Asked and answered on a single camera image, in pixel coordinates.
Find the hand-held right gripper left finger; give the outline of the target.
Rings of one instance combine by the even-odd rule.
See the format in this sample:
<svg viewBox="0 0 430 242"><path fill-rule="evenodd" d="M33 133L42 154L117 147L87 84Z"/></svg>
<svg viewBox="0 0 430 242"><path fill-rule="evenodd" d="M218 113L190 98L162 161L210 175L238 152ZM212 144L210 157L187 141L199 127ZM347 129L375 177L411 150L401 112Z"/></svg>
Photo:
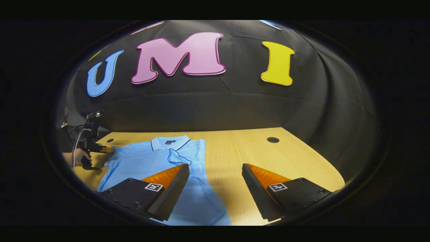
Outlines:
<svg viewBox="0 0 430 242"><path fill-rule="evenodd" d="M100 194L133 213L166 221L188 178L189 165L181 164L141 180L127 178Z"/></svg>

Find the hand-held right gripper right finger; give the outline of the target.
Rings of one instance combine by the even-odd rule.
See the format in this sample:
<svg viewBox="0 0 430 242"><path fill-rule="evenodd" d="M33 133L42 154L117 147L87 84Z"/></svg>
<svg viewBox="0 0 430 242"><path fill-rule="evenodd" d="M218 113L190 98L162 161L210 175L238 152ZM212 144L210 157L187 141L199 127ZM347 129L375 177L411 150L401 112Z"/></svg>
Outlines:
<svg viewBox="0 0 430 242"><path fill-rule="evenodd" d="M263 219L293 219L338 194L304 178L290 179L244 163L243 179Z"/></svg>

